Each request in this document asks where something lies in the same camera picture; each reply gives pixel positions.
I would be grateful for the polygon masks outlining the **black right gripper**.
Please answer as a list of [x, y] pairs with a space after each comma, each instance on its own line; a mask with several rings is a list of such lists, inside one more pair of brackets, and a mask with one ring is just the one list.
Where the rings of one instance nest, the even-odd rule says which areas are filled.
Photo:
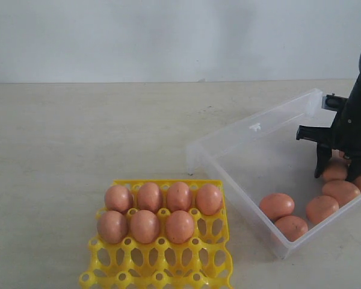
[[361, 175], [361, 92], [352, 92], [342, 111], [329, 127], [298, 127], [297, 140], [308, 140], [316, 145], [316, 168], [314, 177], [319, 178], [333, 155], [332, 149], [345, 152], [350, 161], [346, 181], [353, 182]]

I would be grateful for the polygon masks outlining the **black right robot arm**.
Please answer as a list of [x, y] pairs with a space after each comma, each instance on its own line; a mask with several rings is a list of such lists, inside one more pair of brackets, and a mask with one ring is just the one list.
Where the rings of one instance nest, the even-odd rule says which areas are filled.
[[347, 181], [354, 181], [361, 175], [361, 53], [359, 75], [348, 98], [326, 95], [321, 108], [336, 113], [330, 127], [300, 125], [296, 139], [316, 143], [316, 168], [314, 177], [319, 178], [332, 157], [332, 150], [344, 153], [351, 163], [347, 170]]

